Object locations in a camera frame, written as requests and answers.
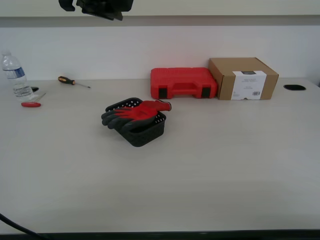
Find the black basket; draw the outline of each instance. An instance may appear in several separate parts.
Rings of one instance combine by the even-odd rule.
[[[112,111],[114,109],[123,107],[137,107],[142,103],[142,100],[137,97],[131,97],[127,100],[120,101],[116,104],[108,106],[105,111]],[[163,113],[158,111],[158,115],[155,117],[155,121],[141,127],[132,129],[131,131],[122,132],[120,128],[115,130],[124,137],[132,146],[142,147],[143,145],[151,142],[152,140],[160,137],[165,131],[165,121],[167,117]]]

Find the brown box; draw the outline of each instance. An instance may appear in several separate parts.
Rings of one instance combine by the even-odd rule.
[[[279,77],[278,73],[256,57],[210,58],[209,70],[218,84],[216,95],[220,100],[271,99]],[[256,75],[257,71],[264,76]],[[263,78],[262,81],[255,82],[255,76]],[[252,92],[250,92],[251,86],[249,84],[256,84],[252,88]],[[239,94],[240,96],[235,92],[234,88],[236,87],[243,87],[239,90],[243,91]]]

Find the bottle cap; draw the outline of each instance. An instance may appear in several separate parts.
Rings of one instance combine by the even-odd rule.
[[[11,55],[11,52],[10,52],[8,49],[5,49],[5,50],[2,50],[2,51],[1,51],[1,54],[2,54],[3,56],[6,56],[6,55]]]

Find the glove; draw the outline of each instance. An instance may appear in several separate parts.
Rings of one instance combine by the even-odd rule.
[[[122,107],[108,111],[101,118],[102,124],[108,126],[109,129],[121,129],[122,132],[127,132],[152,123],[158,111],[170,110],[169,102],[143,101],[136,107]]]

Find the bottle label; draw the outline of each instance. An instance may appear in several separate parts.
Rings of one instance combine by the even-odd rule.
[[[18,78],[21,78],[25,75],[25,72],[22,69],[22,67],[20,67],[16,70],[4,70],[4,72],[6,74],[7,79],[18,79]]]

